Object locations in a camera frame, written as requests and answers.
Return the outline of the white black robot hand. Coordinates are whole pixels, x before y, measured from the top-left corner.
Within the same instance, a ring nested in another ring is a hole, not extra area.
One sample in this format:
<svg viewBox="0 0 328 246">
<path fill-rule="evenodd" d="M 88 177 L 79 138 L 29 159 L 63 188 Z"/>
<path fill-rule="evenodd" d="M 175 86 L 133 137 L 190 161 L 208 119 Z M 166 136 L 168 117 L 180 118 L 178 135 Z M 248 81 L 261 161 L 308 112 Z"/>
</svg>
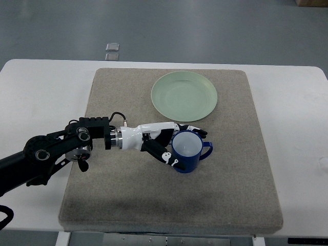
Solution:
<svg viewBox="0 0 328 246">
<path fill-rule="evenodd" d="M 177 152 L 177 147 L 169 151 L 167 147 L 177 136 L 189 133 L 199 150 L 187 156 Z M 122 150 L 136 149 L 147 152 L 158 161 L 172 166 L 177 172 L 190 173 L 197 162 L 207 158 L 213 151 L 213 145 L 203 140 L 207 132 L 192 125 L 178 124 L 175 122 L 158 122 L 139 125 L 135 128 L 119 127 L 112 131 L 112 145 Z"/>
</svg>

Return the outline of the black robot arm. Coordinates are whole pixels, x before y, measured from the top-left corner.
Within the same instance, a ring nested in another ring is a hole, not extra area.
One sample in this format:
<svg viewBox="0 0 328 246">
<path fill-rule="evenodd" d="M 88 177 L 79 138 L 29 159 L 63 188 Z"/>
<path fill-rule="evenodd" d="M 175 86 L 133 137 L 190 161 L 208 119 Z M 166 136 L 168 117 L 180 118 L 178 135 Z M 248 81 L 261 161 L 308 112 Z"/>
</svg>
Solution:
<svg viewBox="0 0 328 246">
<path fill-rule="evenodd" d="M 110 124 L 112 119 L 81 117 L 69 121 L 62 131 L 30 138 L 22 151 L 1 159 L 1 195 L 23 184 L 46 185 L 71 161 L 87 171 L 94 139 L 103 139 L 107 150 L 122 146 L 121 134 Z"/>
</svg>

